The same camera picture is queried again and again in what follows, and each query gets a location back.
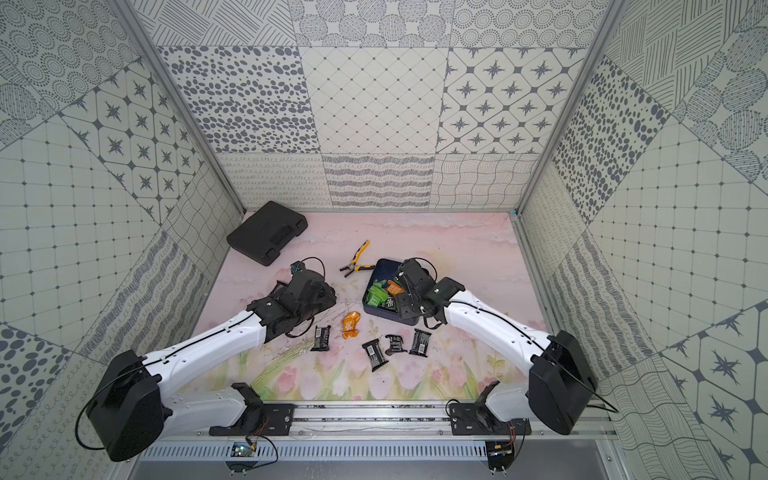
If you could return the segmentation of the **small black cookie packet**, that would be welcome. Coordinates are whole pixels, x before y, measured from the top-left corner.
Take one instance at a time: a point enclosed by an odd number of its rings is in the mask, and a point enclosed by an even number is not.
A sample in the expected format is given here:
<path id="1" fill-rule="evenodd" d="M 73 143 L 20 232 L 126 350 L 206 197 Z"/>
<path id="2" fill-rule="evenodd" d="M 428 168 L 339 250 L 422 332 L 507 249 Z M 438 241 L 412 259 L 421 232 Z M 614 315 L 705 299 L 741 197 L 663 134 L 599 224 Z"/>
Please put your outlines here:
<path id="1" fill-rule="evenodd" d="M 393 356 L 399 353 L 406 353 L 407 350 L 404 347 L 404 339 L 401 335 L 388 334 L 385 336 L 389 342 L 388 348 L 385 350 L 387 356 Z"/>

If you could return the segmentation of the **orange snack packet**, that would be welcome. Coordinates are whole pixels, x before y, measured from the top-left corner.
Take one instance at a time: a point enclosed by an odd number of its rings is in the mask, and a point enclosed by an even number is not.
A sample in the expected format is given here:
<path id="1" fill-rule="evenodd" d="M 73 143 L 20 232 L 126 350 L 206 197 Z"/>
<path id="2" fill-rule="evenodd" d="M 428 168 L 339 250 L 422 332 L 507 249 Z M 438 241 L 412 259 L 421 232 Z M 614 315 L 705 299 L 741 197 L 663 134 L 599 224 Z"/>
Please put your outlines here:
<path id="1" fill-rule="evenodd" d="M 359 312 L 349 312 L 342 319 L 342 338 L 344 340 L 355 338 L 359 334 L 357 325 L 361 319 Z"/>

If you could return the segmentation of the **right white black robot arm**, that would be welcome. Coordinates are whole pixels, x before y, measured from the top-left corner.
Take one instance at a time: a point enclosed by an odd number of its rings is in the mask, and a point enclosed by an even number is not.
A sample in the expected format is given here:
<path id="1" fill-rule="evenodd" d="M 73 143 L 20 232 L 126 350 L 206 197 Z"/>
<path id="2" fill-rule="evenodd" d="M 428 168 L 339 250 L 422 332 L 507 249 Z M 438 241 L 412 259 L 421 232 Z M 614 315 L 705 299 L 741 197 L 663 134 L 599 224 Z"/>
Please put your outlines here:
<path id="1" fill-rule="evenodd" d="M 561 330 L 552 335 L 533 329 L 490 307 L 462 284 L 438 281 L 415 259 L 404 261 L 396 281 L 398 312 L 462 330 L 484 342 L 526 375 L 528 385 L 489 384 L 467 414 L 455 404 L 449 415 L 487 433 L 513 420 L 536 418 L 548 429 L 568 435 L 592 398 L 598 382 L 578 340 Z"/>

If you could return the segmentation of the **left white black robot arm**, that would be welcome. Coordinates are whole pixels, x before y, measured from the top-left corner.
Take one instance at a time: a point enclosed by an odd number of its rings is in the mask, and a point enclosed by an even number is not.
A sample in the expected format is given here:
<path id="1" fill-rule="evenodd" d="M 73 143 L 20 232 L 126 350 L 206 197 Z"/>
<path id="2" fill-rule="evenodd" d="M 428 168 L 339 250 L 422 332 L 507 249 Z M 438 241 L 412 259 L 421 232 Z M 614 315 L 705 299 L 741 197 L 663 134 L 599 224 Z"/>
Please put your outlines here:
<path id="1" fill-rule="evenodd" d="M 277 282 L 222 324 L 164 349 L 139 355 L 127 350 L 109 363 L 95 392 L 77 418 L 88 420 L 110 460 L 129 460 L 156 441 L 206 429 L 211 436 L 251 438 L 270 424 L 261 396 L 246 382 L 203 394 L 180 390 L 198 375 L 280 337 L 336 303 L 325 272 L 297 261 L 289 282 Z"/>

